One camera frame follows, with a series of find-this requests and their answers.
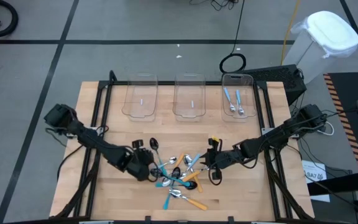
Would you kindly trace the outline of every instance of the clear plastic bin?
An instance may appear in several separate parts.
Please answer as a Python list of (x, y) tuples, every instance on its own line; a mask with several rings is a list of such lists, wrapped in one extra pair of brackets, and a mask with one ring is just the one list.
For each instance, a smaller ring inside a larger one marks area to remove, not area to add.
[(156, 75), (130, 75), (122, 113), (128, 115), (131, 121), (153, 121), (157, 107), (157, 91)]
[(205, 114), (205, 76), (180, 74), (175, 76), (173, 113), (177, 121), (197, 122)]
[(253, 85), (254, 79), (250, 75), (225, 74), (222, 77), (222, 119), (224, 121), (245, 122), (246, 118), (256, 115)]

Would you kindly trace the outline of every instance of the white label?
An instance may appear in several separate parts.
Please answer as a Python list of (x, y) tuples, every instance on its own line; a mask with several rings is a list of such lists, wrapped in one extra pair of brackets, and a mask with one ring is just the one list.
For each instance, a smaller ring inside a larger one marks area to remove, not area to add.
[[(314, 181), (326, 180), (327, 173), (325, 172), (326, 166), (321, 163), (317, 163), (316, 165), (310, 161), (302, 161), (303, 171), (305, 175)], [(306, 183), (312, 182), (310, 179), (306, 178)], [(329, 202), (329, 195), (317, 195), (317, 196), (310, 196), (312, 200), (318, 200), (322, 202)]]

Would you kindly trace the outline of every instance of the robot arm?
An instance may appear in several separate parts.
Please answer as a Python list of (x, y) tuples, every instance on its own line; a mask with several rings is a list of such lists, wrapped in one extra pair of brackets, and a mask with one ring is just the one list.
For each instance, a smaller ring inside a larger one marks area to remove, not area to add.
[(245, 164), (247, 161), (255, 159), (264, 150), (282, 149), (288, 139), (297, 134), (299, 138), (306, 133), (313, 133), (325, 125), (326, 114), (322, 114), (316, 105), (306, 105), (290, 119), (259, 138), (245, 139), (235, 145), (233, 150), (215, 152), (214, 159), (207, 152), (203, 157), (208, 157), (205, 164), (210, 167), (214, 164), (219, 169), (227, 168), (239, 161)]
[(121, 172), (126, 170), (139, 181), (148, 179), (149, 164), (154, 162), (154, 157), (150, 151), (142, 147), (142, 140), (132, 142), (135, 150), (110, 144), (95, 130), (84, 127), (84, 124), (78, 121), (75, 110), (67, 105), (56, 104), (44, 120), (58, 134), (76, 135), (79, 143), (98, 150), (109, 164)]

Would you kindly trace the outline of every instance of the wooden tabletop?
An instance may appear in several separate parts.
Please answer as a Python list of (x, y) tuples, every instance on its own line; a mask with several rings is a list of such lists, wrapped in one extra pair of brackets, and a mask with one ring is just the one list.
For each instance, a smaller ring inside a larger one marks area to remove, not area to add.
[[(78, 119), (90, 125), (98, 82), (83, 82), (78, 97), (76, 111)], [(164, 161), (186, 152), (194, 157), (204, 154), (209, 148), (208, 138), (212, 135), (223, 139), (223, 150), (243, 139), (260, 136), (257, 116), (247, 118), (245, 123), (228, 123), (221, 118), (222, 93), (220, 86), (206, 86), (206, 113), (200, 122), (178, 122), (172, 113), (174, 86), (158, 87), (156, 117), (153, 122), (133, 122), (121, 111), (126, 95), (126, 86), (113, 86), (107, 125), (110, 130), (105, 140), (117, 145), (131, 145), (136, 139), (143, 139), (149, 146), (149, 139), (156, 138), (160, 145), (159, 153)], [(268, 92), (276, 126), (290, 117), (283, 84), (269, 82)], [(265, 113), (263, 93), (260, 92), (262, 110)], [(100, 108), (100, 124), (103, 106)], [(298, 149), (295, 140), (289, 145)], [(65, 155), (79, 146), (69, 140)], [(72, 197), (78, 187), (85, 150), (77, 152), (66, 161), (60, 173), (51, 215), (58, 213)], [(313, 209), (303, 173), (300, 155), (286, 147), (282, 150), (282, 160), (289, 191), (305, 212), (312, 217)], [(168, 172), (173, 167), (167, 166)], [(200, 163), (195, 169), (202, 168)], [(239, 164), (223, 170), (223, 181), (219, 186), (208, 180), (208, 172), (199, 175), (203, 193), (197, 190), (182, 189), (182, 194), (208, 206), (202, 211), (180, 198), (171, 198), (169, 209), (163, 210), (168, 194), (167, 188), (157, 189), (148, 181), (138, 182), (133, 176), (122, 173), (101, 159), (98, 181), (94, 197), (92, 219), (95, 220), (193, 220), (225, 221), (233, 216), (235, 221), (273, 221), (272, 200), (265, 168), (263, 153), (259, 155), (254, 169), (246, 169)], [(285, 217), (281, 193), (277, 188), (280, 213)], [(84, 193), (81, 214), (85, 213), (88, 193)]]

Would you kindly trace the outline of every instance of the black metal frame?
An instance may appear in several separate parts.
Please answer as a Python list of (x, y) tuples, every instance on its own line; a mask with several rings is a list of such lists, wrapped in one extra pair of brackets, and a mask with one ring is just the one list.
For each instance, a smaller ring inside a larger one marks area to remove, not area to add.
[[(174, 84), (175, 84), (175, 82), (173, 82), (173, 81), (159, 81), (158, 82), (158, 85), (174, 85)], [(206, 85), (221, 85), (221, 84), (222, 83), (220, 81), (206, 82)], [(106, 100), (104, 102), (104, 110), (103, 110), (101, 126), (106, 125), (112, 86), (113, 85), (127, 85), (127, 82), (117, 81), (117, 79), (112, 71), (110, 71), (110, 80), (109, 81), (100, 81), (99, 82), (98, 92), (96, 94), (95, 106), (94, 106), (94, 111), (93, 111), (92, 123), (91, 123), (91, 125), (94, 127), (96, 126), (96, 118), (98, 117), (98, 111), (99, 111), (102, 91), (106, 85), (107, 85), (108, 89), (106, 92)], [(262, 92), (264, 94), (264, 100), (265, 100), (265, 105), (266, 105), (266, 110), (267, 110), (267, 118), (268, 118), (269, 126), (270, 126), (270, 128), (274, 128), (275, 125), (274, 125), (272, 107), (270, 105), (270, 98), (269, 98), (269, 93), (268, 93), (268, 89), (267, 89), (267, 84), (266, 84), (266, 82), (255, 82), (254, 83), (255, 105), (256, 105), (256, 110), (257, 110), (257, 114), (258, 114), (259, 126), (260, 126), (260, 130), (261, 130), (261, 134), (262, 134), (262, 128), (265, 127), (265, 123), (264, 123), (264, 117), (262, 114), (262, 106), (260, 104), (260, 96), (259, 96), (258, 86), (262, 89)], [(88, 152), (89, 155), (87, 153), (85, 154), (84, 165), (83, 165), (83, 169), (81, 171), (81, 177), (83, 177), (83, 176), (86, 177), (89, 159), (90, 159), (90, 152), (91, 152), (91, 149)], [(280, 152), (277, 150), (275, 151), (275, 157), (276, 157), (275, 160), (277, 162), (277, 169), (278, 169), (277, 172), (280, 176), (280, 179), (283, 181), (284, 184), (286, 184), (284, 170), (283, 170), (283, 164), (282, 164), (282, 158), (281, 158)], [(266, 162), (268, 162), (268, 161), (270, 162), (271, 161), (270, 155), (265, 157), (265, 160), (266, 160)], [(96, 153), (94, 162), (96, 162), (96, 166), (99, 167), (100, 153)], [(89, 197), (88, 197), (88, 203), (86, 205), (86, 213), (85, 213), (85, 215), (87, 217), (91, 216), (92, 207), (93, 207), (93, 199), (94, 199), (94, 191), (96, 189), (97, 178), (98, 178), (98, 174), (96, 173), (94, 179), (92, 180), (91, 187), (89, 189)], [(270, 187), (270, 193), (272, 196), (274, 217), (275, 217), (275, 220), (279, 220), (281, 218), (281, 216), (280, 216), (280, 207), (278, 204), (276, 187), (275, 187), (274, 181), (270, 177), (269, 177), (269, 187)], [(76, 207), (78, 213), (75, 213), (75, 215), (79, 214), (81, 201), (82, 200), (80, 199), (80, 201), (78, 202), (78, 205)], [(285, 213), (287, 215), (287, 218), (292, 219), (293, 216), (292, 216), (290, 204), (284, 197), (283, 197), (283, 202), (285, 205)], [(151, 223), (150, 218), (146, 217), (145, 221), (139, 221), (139, 223), (145, 223), (145, 222)], [(228, 217), (228, 222), (229, 223), (251, 223), (251, 222), (235, 222), (233, 217)], [(188, 223), (227, 223), (227, 222), (191, 222), (191, 221), (189, 221)]]
[[(256, 105), (256, 110), (257, 110), (257, 114), (258, 114), (259, 126), (260, 126), (260, 133), (262, 134), (262, 128), (265, 127), (265, 122), (264, 122), (264, 117), (262, 114), (262, 106), (260, 104), (260, 96), (259, 96), (258, 87), (260, 87), (260, 89), (262, 89), (262, 92), (264, 94), (264, 100), (265, 100), (265, 106), (266, 106), (266, 111), (267, 111), (267, 119), (268, 119), (269, 127), (274, 128), (275, 125), (274, 125), (273, 111), (272, 111), (272, 107), (270, 104), (270, 98), (269, 98), (269, 92), (267, 89), (267, 84), (265, 81), (257, 81), (254, 83), (254, 96), (255, 96), (255, 105)], [(274, 153), (275, 153), (275, 160), (276, 160), (276, 165), (277, 165), (278, 176), (280, 177), (280, 179), (284, 183), (284, 185), (287, 186), (287, 183), (285, 181), (284, 168), (283, 168), (283, 162), (282, 162), (280, 151), (277, 149), (274, 149)], [(270, 161), (271, 161), (270, 154), (267, 153), (265, 156), (265, 162), (268, 163)], [(280, 206), (278, 205), (276, 187), (275, 187), (274, 181), (272, 180), (272, 178), (270, 176), (268, 177), (268, 182), (269, 182), (269, 187), (270, 187), (270, 194), (272, 196), (274, 217), (276, 220), (278, 220), (278, 219), (280, 219), (281, 216), (280, 216)], [(287, 218), (293, 218), (291, 206), (285, 197), (283, 197), (283, 202), (284, 202), (285, 214), (286, 214)]]
[[(159, 85), (174, 85), (175, 82), (173, 81), (162, 81), (162, 82), (158, 82)], [(123, 82), (123, 81), (117, 81), (117, 78), (115, 76), (115, 74), (110, 71), (110, 76), (109, 76), (109, 80), (108, 81), (99, 81), (98, 84), (98, 91), (96, 93), (96, 99), (95, 99), (95, 104), (94, 104), (94, 110), (93, 110), (93, 116), (92, 116), (92, 120), (91, 120), (91, 126), (92, 127), (96, 127), (96, 123), (97, 123), (97, 117), (98, 117), (98, 113), (99, 113), (99, 108), (100, 108), (100, 104), (101, 104), (101, 98), (102, 98), (102, 94), (103, 94), (103, 90), (107, 87), (107, 91), (106, 91), (106, 97), (105, 97), (105, 102), (104, 102), (104, 107), (103, 107), (103, 115), (102, 115), (102, 120), (101, 120), (101, 126), (105, 126), (107, 123), (107, 118), (108, 118), (108, 111), (109, 111), (109, 105), (110, 105), (110, 99), (111, 99), (111, 93), (112, 93), (112, 86), (113, 85), (127, 85), (127, 82)], [(221, 82), (206, 82), (206, 85), (221, 85)], [(258, 115), (258, 120), (259, 120), (259, 126), (260, 126), (260, 132), (262, 134), (262, 128), (265, 127), (265, 123), (264, 123), (264, 117), (262, 114), (262, 106), (260, 104), (260, 95), (259, 95), (259, 88), (262, 90), (262, 93), (264, 94), (264, 100), (265, 100), (265, 105), (266, 105), (266, 110), (267, 110), (267, 119), (268, 119), (268, 123), (269, 126), (271, 128), (273, 128), (274, 125), (274, 119), (273, 119), (273, 113), (272, 113), (272, 108), (270, 105), (270, 98), (269, 98), (269, 93), (268, 93), (268, 89), (267, 89), (267, 84), (266, 82), (255, 82), (254, 86), (253, 86), (253, 90), (254, 90), (254, 97), (255, 97), (255, 106), (256, 106), (256, 110), (257, 110), (257, 115)], [(85, 177), (88, 174), (88, 166), (90, 163), (90, 158), (91, 158), (91, 151), (92, 149), (86, 149), (86, 153), (84, 156), (84, 162), (83, 162), (83, 167), (82, 167), (82, 171), (81, 171), (81, 180), (80, 180), (80, 185), (84, 183), (85, 181)], [(271, 162), (271, 158), (270, 158), (270, 154), (267, 153), (265, 154), (265, 161), (266, 162)], [(283, 164), (282, 164), (282, 158), (280, 155), (280, 152), (275, 150), (275, 157), (276, 157), (276, 164), (277, 164), (277, 172), (278, 175), (280, 177), (280, 180), (285, 184), (285, 175), (284, 175), (284, 170), (283, 170)], [(27, 224), (27, 223), (64, 223), (64, 224), (74, 224), (74, 223), (79, 223), (79, 222), (83, 222), (83, 221), (91, 221), (90, 217), (91, 217), (91, 212), (92, 212), (92, 208), (93, 208), (93, 201), (94, 201), (94, 193), (95, 193), (95, 189), (96, 189), (96, 181), (98, 178), (98, 167), (99, 167), (99, 163), (100, 163), (100, 153), (96, 152), (95, 157), (94, 157), (94, 166), (96, 166), (96, 173), (93, 176), (93, 179), (91, 181), (91, 185), (89, 188), (89, 197), (88, 197), (88, 201), (86, 204), (86, 213), (85, 216), (80, 217), (79, 213), (81, 210), (81, 203), (82, 203), (82, 197), (78, 200), (74, 212), (73, 212), (73, 217), (55, 217), (53, 219), (49, 219), (49, 220), (36, 220), (36, 221), (31, 221), (31, 222), (17, 222), (15, 224)], [(285, 197), (283, 197), (283, 202), (284, 202), (284, 206), (285, 206), (285, 213), (286, 213), (286, 218), (282, 218), (280, 216), (280, 207), (278, 204), (278, 197), (277, 197), (277, 192), (276, 192), (276, 187), (275, 187), (275, 183), (274, 181), (270, 178), (268, 178), (269, 181), (269, 187), (270, 187), (270, 194), (272, 197), (272, 205), (273, 205), (273, 212), (274, 212), (274, 217), (275, 217), (275, 221), (276, 222), (280, 222), (280, 223), (318, 223), (319, 221), (314, 221), (314, 220), (299, 220), (299, 219), (293, 219), (292, 216), (292, 212), (291, 212), (291, 207), (288, 203), (288, 201), (286, 200)], [(227, 221), (223, 221), (223, 222), (210, 222), (210, 221), (151, 221), (151, 217), (150, 216), (146, 216), (145, 220), (131, 220), (131, 221), (127, 221), (127, 220), (114, 220), (114, 223), (147, 223), (147, 224), (151, 224), (151, 223), (160, 223), (160, 224), (172, 224), (172, 223), (186, 223), (186, 224), (240, 224), (240, 223), (246, 223), (246, 224), (251, 224), (254, 222), (238, 222), (238, 221), (234, 221), (234, 217), (228, 217)]]

